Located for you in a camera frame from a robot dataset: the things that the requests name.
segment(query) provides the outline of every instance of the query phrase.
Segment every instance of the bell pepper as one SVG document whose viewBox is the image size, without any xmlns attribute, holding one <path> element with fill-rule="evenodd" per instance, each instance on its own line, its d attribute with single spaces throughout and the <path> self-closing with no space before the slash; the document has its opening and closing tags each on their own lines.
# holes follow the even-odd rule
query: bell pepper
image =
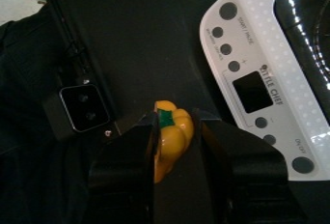
<svg viewBox="0 0 330 224">
<path fill-rule="evenodd" d="M 189 112 L 168 100 L 157 101 L 156 111 L 160 113 L 162 140 L 156 156 L 156 182 L 161 182 L 189 149 L 194 123 Z"/>
</svg>

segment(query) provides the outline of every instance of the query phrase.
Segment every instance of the display screen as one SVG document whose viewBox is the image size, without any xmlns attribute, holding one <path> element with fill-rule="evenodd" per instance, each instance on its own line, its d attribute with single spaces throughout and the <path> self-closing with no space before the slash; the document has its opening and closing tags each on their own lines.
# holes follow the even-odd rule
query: display screen
<svg viewBox="0 0 330 224">
<path fill-rule="evenodd" d="M 233 82 L 246 113 L 256 112 L 275 104 L 259 71 Z"/>
</svg>

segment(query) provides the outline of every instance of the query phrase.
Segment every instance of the white control panel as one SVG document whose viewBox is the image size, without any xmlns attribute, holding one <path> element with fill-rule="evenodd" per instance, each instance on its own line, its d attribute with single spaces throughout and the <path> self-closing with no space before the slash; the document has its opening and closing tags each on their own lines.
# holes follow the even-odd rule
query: white control panel
<svg viewBox="0 0 330 224">
<path fill-rule="evenodd" d="M 238 126 L 283 152 L 289 179 L 329 180 L 330 127 L 275 4 L 218 0 L 202 19 L 202 48 Z"/>
</svg>

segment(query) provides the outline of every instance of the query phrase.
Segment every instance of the appliance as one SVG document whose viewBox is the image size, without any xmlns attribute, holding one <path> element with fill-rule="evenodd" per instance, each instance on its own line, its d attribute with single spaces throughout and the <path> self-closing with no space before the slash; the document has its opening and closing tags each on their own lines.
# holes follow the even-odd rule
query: appliance
<svg viewBox="0 0 330 224">
<path fill-rule="evenodd" d="M 283 152 L 291 181 L 330 179 L 327 17 L 329 0 L 218 0 L 201 25 L 238 126 Z"/>
</svg>

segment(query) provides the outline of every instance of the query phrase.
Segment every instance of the button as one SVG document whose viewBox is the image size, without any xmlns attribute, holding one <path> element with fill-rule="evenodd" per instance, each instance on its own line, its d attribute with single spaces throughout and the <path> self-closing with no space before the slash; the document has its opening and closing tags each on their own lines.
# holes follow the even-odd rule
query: button
<svg viewBox="0 0 330 224">
<path fill-rule="evenodd" d="M 221 38 L 224 36 L 224 29 L 221 27 L 216 27 L 213 30 L 212 30 L 212 35 L 216 37 L 216 38 Z"/>
<path fill-rule="evenodd" d="M 315 170 L 315 163 L 307 157 L 299 157 L 293 161 L 293 168 L 301 174 L 308 174 Z"/>
<path fill-rule="evenodd" d="M 269 124 L 269 122 L 268 122 L 268 119 L 267 119 L 267 118 L 259 118 L 259 119 L 256 120 L 256 125 L 257 125 L 257 127 L 260 127 L 260 128 L 268 127 L 268 124 Z"/>
<path fill-rule="evenodd" d="M 230 71 L 237 72 L 237 71 L 240 71 L 240 68 L 241 68 L 240 62 L 238 61 L 233 61 L 230 63 L 230 65 L 229 65 Z"/>
<path fill-rule="evenodd" d="M 226 3 L 221 8 L 220 14 L 224 19 L 233 19 L 238 14 L 238 6 L 234 3 Z"/>
<path fill-rule="evenodd" d="M 276 144 L 276 137 L 273 135 L 267 135 L 264 140 L 271 144 L 275 145 Z"/>
<path fill-rule="evenodd" d="M 233 52 L 233 47 L 228 43 L 225 43 L 221 47 L 221 52 L 224 55 L 230 55 Z"/>
</svg>

